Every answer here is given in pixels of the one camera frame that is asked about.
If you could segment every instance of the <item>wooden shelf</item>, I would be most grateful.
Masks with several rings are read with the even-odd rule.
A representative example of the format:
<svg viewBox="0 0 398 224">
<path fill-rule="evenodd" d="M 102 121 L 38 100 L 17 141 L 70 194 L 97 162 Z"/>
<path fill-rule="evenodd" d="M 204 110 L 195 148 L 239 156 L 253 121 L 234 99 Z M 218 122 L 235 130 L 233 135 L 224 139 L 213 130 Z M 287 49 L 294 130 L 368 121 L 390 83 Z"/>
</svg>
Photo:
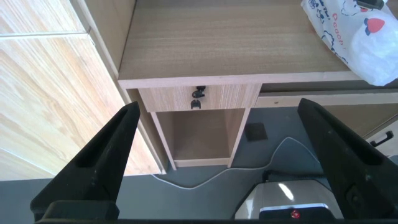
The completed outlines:
<svg viewBox="0 0 398 224">
<path fill-rule="evenodd" d="M 119 76 L 123 88 L 359 79 L 292 0 L 138 1 Z"/>
<path fill-rule="evenodd" d="M 248 111 L 174 111 L 152 113 L 152 116 L 170 162 L 177 167 L 228 165 L 236 150 L 235 144 L 240 140 Z"/>
</svg>

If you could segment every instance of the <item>red heart print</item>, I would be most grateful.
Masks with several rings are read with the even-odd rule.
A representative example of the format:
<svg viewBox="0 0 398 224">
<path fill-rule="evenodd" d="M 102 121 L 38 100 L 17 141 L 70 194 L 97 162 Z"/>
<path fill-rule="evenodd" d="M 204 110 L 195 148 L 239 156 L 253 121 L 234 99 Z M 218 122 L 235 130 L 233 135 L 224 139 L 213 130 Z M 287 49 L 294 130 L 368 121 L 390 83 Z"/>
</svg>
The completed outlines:
<svg viewBox="0 0 398 224">
<path fill-rule="evenodd" d="M 372 18 L 368 20 L 368 29 L 371 33 L 379 32 L 385 22 L 382 19 Z"/>
</svg>

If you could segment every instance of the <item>desk drawer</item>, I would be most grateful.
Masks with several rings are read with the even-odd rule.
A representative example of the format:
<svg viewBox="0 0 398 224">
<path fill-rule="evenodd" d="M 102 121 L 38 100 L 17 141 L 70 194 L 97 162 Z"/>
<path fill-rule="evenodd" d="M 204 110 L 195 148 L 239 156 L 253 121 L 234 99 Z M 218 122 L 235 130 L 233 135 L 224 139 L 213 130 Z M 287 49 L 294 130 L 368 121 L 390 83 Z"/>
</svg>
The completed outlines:
<svg viewBox="0 0 398 224">
<path fill-rule="evenodd" d="M 261 84 L 206 86 L 199 98 L 202 110 L 252 108 L 256 104 Z M 139 93 L 148 112 L 190 111 L 196 86 L 142 88 Z"/>
</svg>

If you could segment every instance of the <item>gray floor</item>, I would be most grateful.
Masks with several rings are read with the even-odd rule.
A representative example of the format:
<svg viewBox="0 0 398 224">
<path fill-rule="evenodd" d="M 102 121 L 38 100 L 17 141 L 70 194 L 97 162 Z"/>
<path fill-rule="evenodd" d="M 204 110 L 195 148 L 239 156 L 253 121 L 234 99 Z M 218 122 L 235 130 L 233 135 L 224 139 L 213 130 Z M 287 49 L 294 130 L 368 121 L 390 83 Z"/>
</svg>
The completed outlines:
<svg viewBox="0 0 398 224">
<path fill-rule="evenodd" d="M 266 141 L 248 142 L 245 135 L 239 144 L 233 167 L 261 167 L 287 136 L 312 150 L 296 108 L 267 108 L 251 111 L 248 122 L 264 123 Z M 279 148 L 270 169 L 290 172 L 321 172 L 317 161 L 301 145 L 287 140 Z M 216 175 L 225 166 L 187 167 L 168 170 L 160 176 L 177 184 L 192 187 Z M 182 190 L 154 179 L 151 175 L 125 177 L 117 205 L 119 218 L 230 218 L 249 189 L 261 181 L 262 170 L 231 170 L 195 190 Z M 273 176 L 271 180 L 285 180 Z M 29 210 L 32 198 L 49 180 L 0 182 L 0 217 L 5 223 L 32 223 Z"/>
</svg>

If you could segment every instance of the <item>red light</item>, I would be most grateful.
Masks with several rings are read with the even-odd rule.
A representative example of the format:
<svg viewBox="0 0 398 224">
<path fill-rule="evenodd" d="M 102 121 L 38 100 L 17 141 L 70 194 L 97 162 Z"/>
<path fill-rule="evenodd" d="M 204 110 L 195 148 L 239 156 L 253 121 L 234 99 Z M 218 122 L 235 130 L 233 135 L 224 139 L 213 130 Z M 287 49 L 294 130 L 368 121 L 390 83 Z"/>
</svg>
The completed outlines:
<svg viewBox="0 0 398 224">
<path fill-rule="evenodd" d="M 300 212 L 297 210 L 293 210 L 291 216 L 292 218 L 300 218 Z"/>
</svg>

